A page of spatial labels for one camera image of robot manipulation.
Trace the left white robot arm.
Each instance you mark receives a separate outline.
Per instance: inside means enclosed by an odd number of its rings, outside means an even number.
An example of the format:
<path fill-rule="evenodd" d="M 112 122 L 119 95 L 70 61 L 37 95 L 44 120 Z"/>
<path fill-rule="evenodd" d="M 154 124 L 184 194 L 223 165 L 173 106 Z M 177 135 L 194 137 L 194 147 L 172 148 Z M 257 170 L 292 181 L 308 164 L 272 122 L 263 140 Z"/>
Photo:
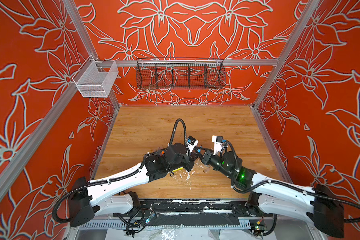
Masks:
<path fill-rule="evenodd" d="M 177 169 L 191 171 L 196 159 L 192 156 L 195 146 L 190 143 L 176 143 L 146 154 L 141 163 L 118 174 L 91 181 L 84 177 L 78 179 L 68 197 L 70 226 L 81 226 L 95 216 L 125 214 L 137 208 L 138 196 L 133 193 L 117 197 L 114 202 L 107 199 L 132 187 L 162 179 Z"/>

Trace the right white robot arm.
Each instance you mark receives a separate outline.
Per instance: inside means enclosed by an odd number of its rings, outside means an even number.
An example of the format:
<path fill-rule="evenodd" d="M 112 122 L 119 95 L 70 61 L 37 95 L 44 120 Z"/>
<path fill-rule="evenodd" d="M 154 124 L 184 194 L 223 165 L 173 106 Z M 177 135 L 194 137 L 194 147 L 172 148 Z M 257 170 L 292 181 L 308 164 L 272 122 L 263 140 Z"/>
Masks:
<path fill-rule="evenodd" d="M 236 163 L 241 160 L 231 151 L 219 156 L 207 150 L 202 155 L 202 163 L 228 177 L 236 192 L 250 193 L 248 208 L 255 214 L 283 215 L 313 224 L 330 237 L 345 236 L 344 206 L 328 187 L 293 185 L 245 167 L 236 170 Z"/>

